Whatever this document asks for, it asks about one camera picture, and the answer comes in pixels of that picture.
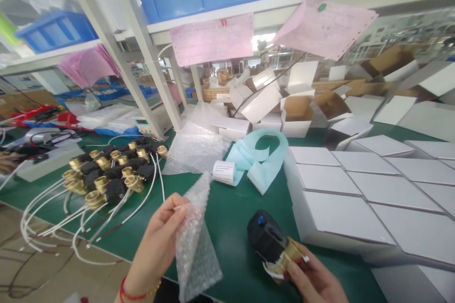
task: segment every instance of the brass fitting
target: brass fitting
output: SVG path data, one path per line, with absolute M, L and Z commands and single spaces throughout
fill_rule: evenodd
M 166 146 L 160 145 L 156 151 L 158 152 L 158 155 L 160 155 L 163 159 L 167 159 Z
M 122 174 L 124 178 L 127 178 L 131 175 L 134 175 L 133 168 L 132 167 L 125 167 L 122 169 Z
M 137 155 L 140 158 L 146 159 L 147 163 L 150 163 L 150 155 L 147 153 L 147 151 L 145 149 L 138 149 Z
M 130 142 L 128 143 L 128 147 L 130 150 L 134 150 L 137 148 L 137 143 L 136 142 Z
M 128 156 L 123 155 L 122 157 L 118 158 L 118 163 L 120 166 L 123 166 L 125 163 L 128 162 Z
M 103 205 L 106 202 L 106 199 L 100 192 L 92 191 L 85 196 L 85 202 L 87 203 L 88 208 L 94 211 Z
M 73 179 L 66 181 L 63 185 L 69 192 L 79 195 L 87 194 L 88 190 L 84 187 L 84 182 L 81 179 Z
M 113 160 L 118 160 L 118 158 L 120 157 L 120 154 L 121 152 L 120 151 L 113 151 L 110 156 Z
M 68 162 L 71 169 L 80 172 L 79 168 L 85 163 L 85 162 L 80 162 L 78 158 L 74 158 Z
M 135 175 L 130 175 L 125 179 L 125 185 L 135 192 L 142 192 L 144 190 L 144 182 L 142 179 Z
M 96 190 L 100 192 L 101 194 L 106 193 L 106 185 L 109 183 L 109 180 L 107 177 L 102 176 L 94 181 Z
M 96 159 L 95 162 L 102 170 L 107 170 L 110 168 L 110 160 L 106 156 L 102 156 L 99 159 Z
M 79 179 L 79 178 L 82 178 L 82 174 L 73 170 L 73 169 L 70 169 L 70 170 L 67 170 L 65 173 L 63 173 L 62 177 L 66 180 L 66 181 L 70 181 L 70 180 L 73 180 L 73 179 Z
M 90 156 L 93 160 L 95 160 L 95 159 L 98 157 L 98 155 L 100 155 L 100 154 L 101 154 L 101 152 L 98 151 L 98 150 L 93 150 L 93 151 L 89 152 L 89 156 Z

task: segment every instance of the handwritten note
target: handwritten note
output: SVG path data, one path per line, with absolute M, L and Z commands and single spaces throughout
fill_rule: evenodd
M 179 66 L 253 55 L 253 14 L 171 28 Z
M 272 42 L 337 61 L 377 17 L 368 9 L 304 0 Z

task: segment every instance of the green table surface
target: green table surface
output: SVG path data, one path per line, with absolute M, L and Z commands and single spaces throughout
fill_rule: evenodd
M 15 129 L 14 135 L 25 133 L 25 129 Z M 171 143 L 175 135 L 169 132 Z M 311 129 L 305 138 L 289 139 L 291 146 L 322 146 L 327 134 L 326 129 Z M 437 141 L 429 136 L 422 135 L 404 128 L 392 125 L 374 124 L 370 136 L 385 134 L 398 141 L 427 140 Z M 79 144 L 106 144 L 110 137 L 89 134 Z M 125 144 L 128 138 L 118 138 L 114 145 Z M 270 146 L 271 152 L 276 148 L 278 140 L 275 137 L 262 138 L 258 149 Z M 90 152 L 96 147 L 86 147 Z M 8 183 L 0 192 L 0 201 L 24 210 L 28 203 L 44 189 L 61 178 L 69 166 L 48 174 L 33 183 L 16 178 Z M 199 175 L 180 174 L 163 176 L 166 197 L 173 192 L 181 195 L 196 182 Z M 123 206 L 121 211 L 112 219 L 105 231 L 117 226 L 143 200 L 146 191 L 134 194 Z M 41 209 L 37 216 L 49 223 L 56 224 L 65 218 L 63 201 L 65 195 L 58 197 Z M 141 210 L 134 215 L 124 226 L 102 239 L 95 245 L 102 250 L 118 257 L 132 261 L 135 251 L 141 241 L 147 223 L 155 210 L 163 202 L 160 181 L 156 181 L 150 197 Z M 70 210 L 76 211 L 84 204 L 83 197 L 73 196 L 70 201 Z M 235 188 L 218 182 L 212 182 L 205 220 L 215 251 L 223 271 L 223 280 L 206 291 L 206 294 L 224 302 L 301 302 L 295 287 L 290 283 L 277 285 L 262 269 L 258 256 L 249 245 L 246 225 L 258 209 L 268 211 L 279 224 L 283 232 L 295 240 L 299 240 L 297 227 L 291 209 L 291 198 L 286 185 L 283 169 L 262 196 L 254 185 L 243 176 Z M 107 209 L 100 212 L 101 217 Z M 64 229 L 75 233 L 79 228 L 79 220 L 67 224 Z M 351 303 L 355 302 L 386 302 L 377 285 L 370 267 L 359 256 L 348 255 L 328 249 L 309 246 L 309 249 L 328 267 L 341 281 Z M 175 261 L 165 276 L 178 281 Z

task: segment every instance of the white tape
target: white tape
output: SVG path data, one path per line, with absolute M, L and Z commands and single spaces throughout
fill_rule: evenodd
M 226 161 L 216 161 L 213 166 L 213 179 L 227 185 L 234 185 L 234 175 L 236 173 L 236 163 Z

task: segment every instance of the bubble wrap bag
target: bubble wrap bag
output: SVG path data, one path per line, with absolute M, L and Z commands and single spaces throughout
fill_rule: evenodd
M 210 181 L 210 174 L 204 173 L 185 194 L 190 204 L 177 231 L 175 253 L 181 303 L 192 300 L 223 278 L 204 220 Z

